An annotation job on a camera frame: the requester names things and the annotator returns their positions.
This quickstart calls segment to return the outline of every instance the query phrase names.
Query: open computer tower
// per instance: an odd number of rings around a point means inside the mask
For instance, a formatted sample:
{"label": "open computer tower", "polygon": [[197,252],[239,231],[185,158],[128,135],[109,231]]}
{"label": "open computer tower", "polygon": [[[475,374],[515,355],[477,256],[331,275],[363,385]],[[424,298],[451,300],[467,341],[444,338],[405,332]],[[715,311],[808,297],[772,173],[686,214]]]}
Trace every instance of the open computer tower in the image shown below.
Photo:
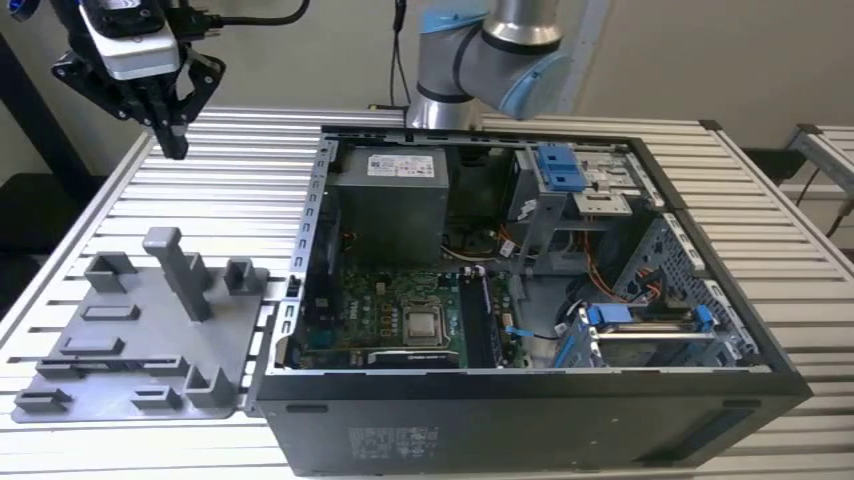
{"label": "open computer tower", "polygon": [[636,138],[324,127],[257,363],[297,475],[692,467],[811,395]]}

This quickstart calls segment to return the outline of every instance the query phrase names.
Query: aluminum extrusion table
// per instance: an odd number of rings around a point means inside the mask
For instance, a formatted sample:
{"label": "aluminum extrusion table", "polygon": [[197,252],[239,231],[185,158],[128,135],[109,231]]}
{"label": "aluminum extrusion table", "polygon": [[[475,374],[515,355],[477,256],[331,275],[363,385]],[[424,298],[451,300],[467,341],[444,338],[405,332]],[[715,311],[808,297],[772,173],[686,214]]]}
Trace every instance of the aluminum extrusion table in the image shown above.
{"label": "aluminum extrusion table", "polygon": [[798,125],[790,148],[806,158],[854,198],[854,127]]}
{"label": "aluminum extrusion table", "polygon": [[[219,421],[18,425],[12,400],[86,292],[89,257],[121,248],[136,265],[152,264],[141,250],[150,226],[180,227],[181,247],[199,251],[208,266],[249,256],[269,269],[264,318],[283,295],[320,125],[400,123],[399,112],[208,109],[189,129],[187,160],[165,159],[149,138],[138,139],[0,322],[0,473],[86,480],[292,477],[264,420],[240,412]],[[543,117],[519,123],[489,116],[485,125],[643,138],[815,392],[698,470],[592,476],[854,478],[854,266],[728,137],[695,121]],[[244,386],[253,369],[249,357]],[[576,476],[591,475],[480,478]]]}

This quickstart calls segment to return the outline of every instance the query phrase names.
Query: blue latch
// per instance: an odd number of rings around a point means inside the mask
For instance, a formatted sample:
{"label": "blue latch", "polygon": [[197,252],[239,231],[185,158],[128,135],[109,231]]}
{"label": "blue latch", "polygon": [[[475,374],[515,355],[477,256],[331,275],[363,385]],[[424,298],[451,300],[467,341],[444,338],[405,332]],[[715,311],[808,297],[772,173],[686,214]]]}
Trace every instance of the blue latch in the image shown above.
{"label": "blue latch", "polygon": [[539,170],[552,192],[581,192],[587,179],[577,166],[575,152],[567,144],[540,143],[537,145]]}
{"label": "blue latch", "polygon": [[591,325],[632,323],[634,317],[626,305],[619,303],[597,303],[587,309],[587,321]]}
{"label": "blue latch", "polygon": [[694,308],[694,318],[696,319],[698,330],[700,332],[711,332],[711,329],[715,326],[715,317],[706,305],[699,305]]}

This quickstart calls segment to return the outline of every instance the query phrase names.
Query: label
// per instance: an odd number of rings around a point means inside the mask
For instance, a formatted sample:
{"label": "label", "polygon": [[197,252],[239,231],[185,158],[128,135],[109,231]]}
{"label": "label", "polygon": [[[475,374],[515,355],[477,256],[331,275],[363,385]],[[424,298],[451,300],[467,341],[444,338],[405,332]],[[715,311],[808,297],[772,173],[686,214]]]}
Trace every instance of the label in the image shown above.
{"label": "label", "polygon": [[509,258],[509,255],[512,255],[512,249],[515,247],[516,247],[515,243],[512,243],[509,240],[504,240],[504,243],[501,244],[501,249],[497,251],[497,253],[501,254],[501,257]]}
{"label": "label", "polygon": [[349,446],[356,460],[431,458],[437,445],[439,427],[349,428]]}
{"label": "label", "polygon": [[101,0],[100,4],[105,10],[122,10],[140,6],[140,0]]}
{"label": "label", "polygon": [[432,157],[424,155],[371,155],[369,177],[433,178]]}

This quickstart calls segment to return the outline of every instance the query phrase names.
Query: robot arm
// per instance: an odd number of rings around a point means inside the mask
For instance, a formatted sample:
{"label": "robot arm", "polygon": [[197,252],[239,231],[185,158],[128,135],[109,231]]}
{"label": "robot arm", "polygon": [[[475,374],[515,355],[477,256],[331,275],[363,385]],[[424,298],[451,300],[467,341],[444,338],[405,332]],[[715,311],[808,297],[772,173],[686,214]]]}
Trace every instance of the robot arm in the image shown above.
{"label": "robot arm", "polygon": [[[24,21],[38,2],[8,0],[12,16]],[[309,0],[281,18],[208,15],[188,0],[50,4],[69,45],[53,75],[114,118],[148,127],[162,155],[182,159],[187,125],[225,73],[225,63],[193,51],[192,42],[227,25],[288,25],[303,17]],[[477,1],[457,4],[423,18],[417,94],[407,113],[415,128],[477,128],[475,98],[516,119],[531,118],[553,101],[568,75],[568,56],[557,52],[556,0],[497,0],[491,13]],[[184,70],[193,90],[181,98],[176,83]]]}
{"label": "robot arm", "polygon": [[556,8],[556,0],[497,0],[491,12],[473,2],[427,11],[408,126],[479,128],[475,99],[517,120],[547,110],[569,74]]}
{"label": "robot arm", "polygon": [[[287,25],[308,9],[284,18],[223,18],[207,15],[187,0],[50,0],[68,30],[69,51],[53,76],[118,120],[148,127],[168,158],[187,156],[187,125],[195,121],[219,87],[225,63],[192,49],[193,41],[225,25]],[[38,0],[9,0],[12,16],[24,21]],[[192,91],[178,97],[177,78],[187,71]]]}

